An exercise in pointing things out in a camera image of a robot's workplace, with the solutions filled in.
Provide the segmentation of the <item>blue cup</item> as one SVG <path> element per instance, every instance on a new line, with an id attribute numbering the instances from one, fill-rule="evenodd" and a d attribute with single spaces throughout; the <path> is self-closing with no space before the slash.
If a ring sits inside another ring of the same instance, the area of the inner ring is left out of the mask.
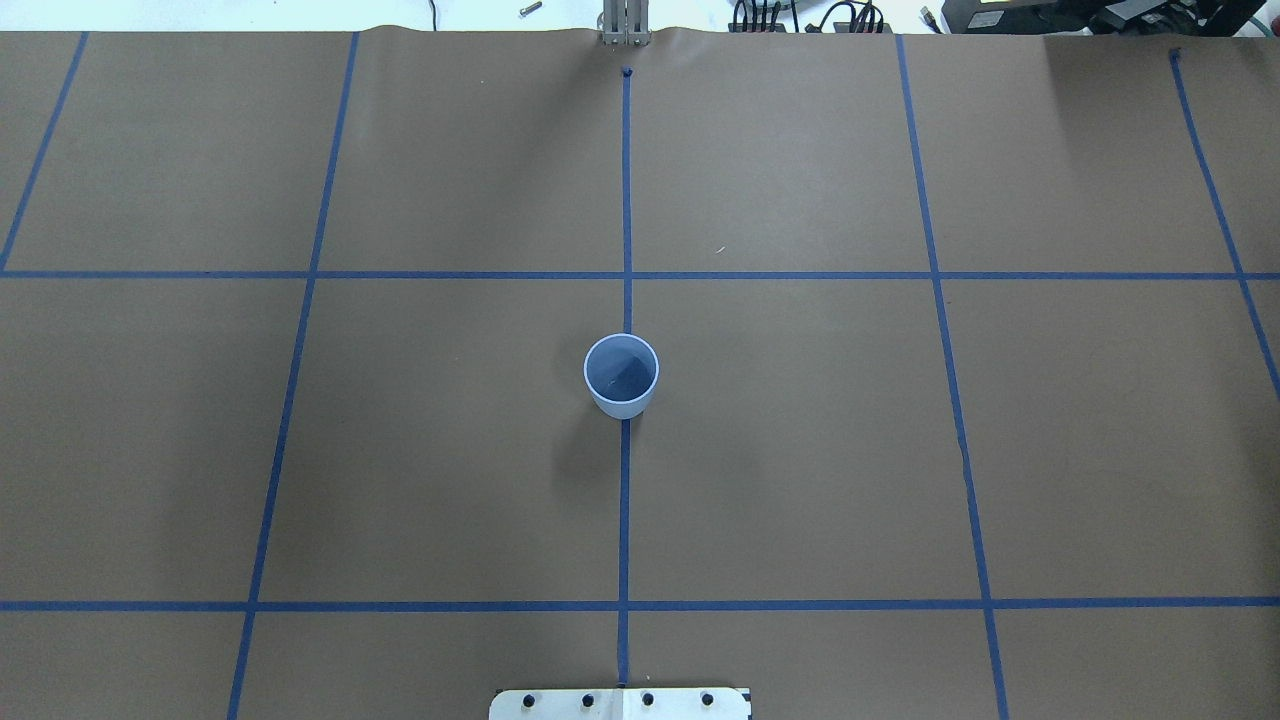
<path id="1" fill-rule="evenodd" d="M 660 380 L 660 360 L 653 346 L 639 336 L 608 334 L 588 350 L 582 378 L 602 413 L 628 421 L 650 404 Z"/>

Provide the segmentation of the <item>aluminium frame post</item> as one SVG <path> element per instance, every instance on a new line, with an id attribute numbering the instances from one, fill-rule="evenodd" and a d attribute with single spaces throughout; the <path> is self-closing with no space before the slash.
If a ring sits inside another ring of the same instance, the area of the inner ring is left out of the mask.
<path id="1" fill-rule="evenodd" d="M 602 45 L 644 47 L 652 41 L 648 0 L 605 0 L 598 20 Z"/>

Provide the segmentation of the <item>white post base plate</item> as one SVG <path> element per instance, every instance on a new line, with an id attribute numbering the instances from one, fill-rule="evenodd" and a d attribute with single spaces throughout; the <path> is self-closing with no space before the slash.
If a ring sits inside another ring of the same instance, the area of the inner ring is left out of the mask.
<path id="1" fill-rule="evenodd" d="M 616 687 L 515 689 L 494 696 L 489 719 L 751 719 L 748 689 Z"/>

